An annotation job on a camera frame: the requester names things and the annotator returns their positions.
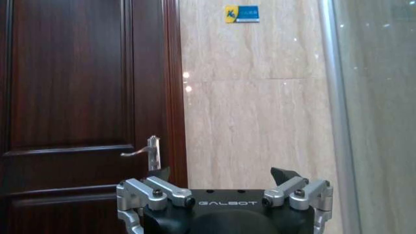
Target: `blue sign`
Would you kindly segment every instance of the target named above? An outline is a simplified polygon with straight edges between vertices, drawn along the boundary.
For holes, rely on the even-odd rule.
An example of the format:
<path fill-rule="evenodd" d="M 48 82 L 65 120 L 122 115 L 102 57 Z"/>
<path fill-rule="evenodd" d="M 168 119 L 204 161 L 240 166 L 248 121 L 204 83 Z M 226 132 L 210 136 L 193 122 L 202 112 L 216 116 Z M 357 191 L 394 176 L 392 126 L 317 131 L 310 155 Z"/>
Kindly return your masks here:
<path fill-rule="evenodd" d="M 257 6 L 225 6 L 225 22 L 258 22 L 258 7 Z"/>

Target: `door lever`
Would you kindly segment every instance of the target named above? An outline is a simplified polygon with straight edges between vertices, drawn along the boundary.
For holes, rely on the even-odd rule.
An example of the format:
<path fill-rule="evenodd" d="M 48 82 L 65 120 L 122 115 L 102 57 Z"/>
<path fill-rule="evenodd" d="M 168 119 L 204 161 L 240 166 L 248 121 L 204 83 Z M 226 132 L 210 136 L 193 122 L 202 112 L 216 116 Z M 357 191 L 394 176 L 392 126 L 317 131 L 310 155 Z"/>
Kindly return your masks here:
<path fill-rule="evenodd" d="M 148 139 L 148 146 L 142 147 L 140 150 L 132 153 L 121 153 L 121 157 L 130 157 L 140 153 L 148 152 L 148 161 L 149 161 L 149 171 L 160 170 L 160 146 L 158 146 L 160 138 L 156 136 L 150 136 Z"/>

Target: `yellow logo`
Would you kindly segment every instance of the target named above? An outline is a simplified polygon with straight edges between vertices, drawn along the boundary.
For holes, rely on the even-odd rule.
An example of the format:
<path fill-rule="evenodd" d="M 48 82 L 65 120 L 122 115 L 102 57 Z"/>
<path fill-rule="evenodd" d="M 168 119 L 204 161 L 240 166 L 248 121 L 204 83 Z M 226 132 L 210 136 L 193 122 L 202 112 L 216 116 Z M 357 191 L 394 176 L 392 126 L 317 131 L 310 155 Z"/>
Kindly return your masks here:
<path fill-rule="evenodd" d="M 238 15 L 238 6 L 225 6 L 225 23 L 233 23 Z"/>

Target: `silver frame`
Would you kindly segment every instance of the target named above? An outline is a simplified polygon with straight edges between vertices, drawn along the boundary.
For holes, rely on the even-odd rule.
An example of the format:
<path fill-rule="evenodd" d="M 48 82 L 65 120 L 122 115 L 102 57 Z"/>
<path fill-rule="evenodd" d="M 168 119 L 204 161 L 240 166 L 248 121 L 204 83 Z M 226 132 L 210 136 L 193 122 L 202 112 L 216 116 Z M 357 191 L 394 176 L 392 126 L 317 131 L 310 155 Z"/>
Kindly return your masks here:
<path fill-rule="evenodd" d="M 360 234 L 360 212 L 333 0 L 318 0 L 318 10 L 326 62 L 342 231 L 345 234 Z"/>

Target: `black screw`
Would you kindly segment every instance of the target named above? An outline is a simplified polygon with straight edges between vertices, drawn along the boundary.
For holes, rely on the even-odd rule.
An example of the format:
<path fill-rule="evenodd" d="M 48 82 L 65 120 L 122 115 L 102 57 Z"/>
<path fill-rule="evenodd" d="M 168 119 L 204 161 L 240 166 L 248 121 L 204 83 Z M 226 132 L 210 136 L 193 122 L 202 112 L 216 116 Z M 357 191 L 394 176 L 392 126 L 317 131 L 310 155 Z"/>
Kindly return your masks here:
<path fill-rule="evenodd" d="M 162 191 L 160 189 L 153 189 L 153 197 L 161 197 Z"/>
<path fill-rule="evenodd" d="M 273 201 L 268 197 L 264 197 L 261 199 L 261 204 L 262 204 L 264 207 L 272 207 Z"/>
<path fill-rule="evenodd" d="M 186 207 L 186 208 L 192 208 L 193 206 L 194 206 L 194 198 L 192 198 L 192 197 L 188 197 L 186 198 L 186 200 L 184 201 L 184 206 Z"/>
<path fill-rule="evenodd" d="M 298 197 L 305 197 L 305 191 L 302 189 L 297 189 L 294 191 L 294 196 L 298 196 Z"/>

